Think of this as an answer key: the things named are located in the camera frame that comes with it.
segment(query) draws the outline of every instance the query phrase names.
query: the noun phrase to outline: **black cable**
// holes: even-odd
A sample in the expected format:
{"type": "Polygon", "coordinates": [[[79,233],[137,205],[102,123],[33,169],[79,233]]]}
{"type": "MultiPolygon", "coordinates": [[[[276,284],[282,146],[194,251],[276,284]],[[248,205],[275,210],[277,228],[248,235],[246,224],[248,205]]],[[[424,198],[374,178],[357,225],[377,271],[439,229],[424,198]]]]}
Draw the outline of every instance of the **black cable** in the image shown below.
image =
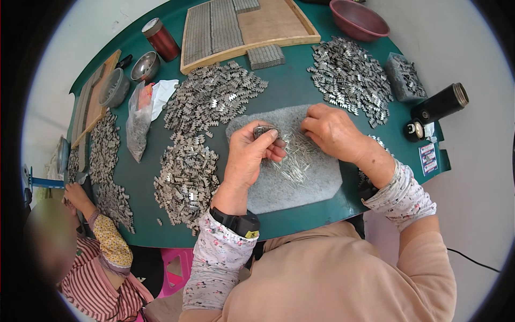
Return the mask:
{"type": "Polygon", "coordinates": [[[464,254],[463,254],[463,253],[461,253],[460,251],[457,251],[457,250],[454,250],[454,249],[451,249],[451,248],[447,248],[447,250],[450,250],[450,251],[453,251],[453,252],[455,252],[455,253],[460,254],[461,256],[465,257],[466,259],[468,259],[469,261],[471,261],[471,262],[472,262],[472,263],[474,263],[474,264],[477,264],[477,265],[479,265],[479,266],[482,266],[482,267],[485,267],[485,268],[491,269],[492,271],[497,272],[497,273],[500,273],[500,272],[501,272],[501,271],[500,271],[500,270],[498,270],[498,269],[495,269],[495,268],[492,268],[492,267],[487,266],[487,265],[485,265],[485,264],[481,264],[481,263],[479,263],[479,262],[474,261],[473,259],[471,259],[470,257],[468,257],[468,256],[464,255],[464,254]]]}

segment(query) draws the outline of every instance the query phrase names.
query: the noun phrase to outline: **pink stool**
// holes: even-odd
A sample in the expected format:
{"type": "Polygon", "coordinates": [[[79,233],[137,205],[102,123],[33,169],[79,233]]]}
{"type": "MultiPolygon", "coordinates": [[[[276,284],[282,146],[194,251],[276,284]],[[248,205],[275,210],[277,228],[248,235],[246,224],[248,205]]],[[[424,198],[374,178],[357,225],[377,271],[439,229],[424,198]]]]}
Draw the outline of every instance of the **pink stool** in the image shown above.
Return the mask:
{"type": "Polygon", "coordinates": [[[163,288],[158,298],[170,296],[186,285],[190,279],[193,265],[193,248],[161,248],[161,256],[164,264],[163,288]],[[182,276],[170,273],[166,267],[179,257],[181,261],[182,276]]]}

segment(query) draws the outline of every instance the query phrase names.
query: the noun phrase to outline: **woman's left hand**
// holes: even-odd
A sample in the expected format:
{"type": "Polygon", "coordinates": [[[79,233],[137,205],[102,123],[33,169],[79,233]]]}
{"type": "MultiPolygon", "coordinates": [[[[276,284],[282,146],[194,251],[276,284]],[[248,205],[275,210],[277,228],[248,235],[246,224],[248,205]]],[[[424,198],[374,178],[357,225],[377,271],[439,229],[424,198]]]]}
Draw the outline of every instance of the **woman's left hand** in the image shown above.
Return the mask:
{"type": "Polygon", "coordinates": [[[273,126],[265,121],[252,121],[231,135],[229,158],[224,181],[211,202],[211,208],[229,215],[247,212],[247,191],[258,179],[261,160],[280,162],[286,156],[286,143],[278,139],[277,130],[270,130],[254,140],[254,128],[273,126]]]}

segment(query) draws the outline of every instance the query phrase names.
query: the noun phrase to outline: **red thermos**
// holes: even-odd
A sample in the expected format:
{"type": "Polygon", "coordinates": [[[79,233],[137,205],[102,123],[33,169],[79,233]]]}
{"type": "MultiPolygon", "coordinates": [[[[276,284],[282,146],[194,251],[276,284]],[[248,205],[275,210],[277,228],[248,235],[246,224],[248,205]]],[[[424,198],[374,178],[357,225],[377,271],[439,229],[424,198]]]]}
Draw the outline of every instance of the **red thermos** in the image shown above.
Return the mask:
{"type": "Polygon", "coordinates": [[[159,18],[147,22],[141,32],[165,62],[172,61],[181,53],[181,49],[159,18]]]}

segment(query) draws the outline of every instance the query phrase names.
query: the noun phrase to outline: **wooden tray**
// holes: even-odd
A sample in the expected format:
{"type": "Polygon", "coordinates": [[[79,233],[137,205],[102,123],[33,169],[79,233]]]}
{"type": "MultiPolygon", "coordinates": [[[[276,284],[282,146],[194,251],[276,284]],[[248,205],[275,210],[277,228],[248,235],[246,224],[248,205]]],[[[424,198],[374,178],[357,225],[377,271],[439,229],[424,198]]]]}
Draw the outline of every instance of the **wooden tray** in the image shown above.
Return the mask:
{"type": "MultiPolygon", "coordinates": [[[[104,74],[102,75],[100,81],[95,85],[95,87],[93,87],[93,91],[91,93],[85,130],[81,134],[77,134],[75,141],[72,142],[72,149],[76,148],[79,145],[80,140],[84,137],[84,135],[86,135],[86,133],[88,132],[91,132],[91,130],[93,130],[97,122],[100,121],[104,116],[106,116],[106,108],[100,106],[100,104],[98,103],[98,92],[100,92],[100,88],[102,87],[102,84],[106,80],[107,76],[114,70],[116,64],[118,63],[118,60],[120,59],[121,54],[122,51],[118,49],[104,62],[104,74]]],[[[80,118],[79,113],[79,104],[77,104],[75,110],[75,118],[80,118]]]]}
{"type": "MultiPolygon", "coordinates": [[[[261,9],[237,15],[239,28],[245,45],[201,58],[184,65],[181,55],[181,72],[187,75],[200,66],[212,65],[234,57],[242,56],[247,50],[277,44],[281,47],[320,42],[320,34],[311,21],[293,0],[259,0],[261,9]]],[[[186,46],[186,30],[190,9],[186,14],[182,49],[186,46]]]]}

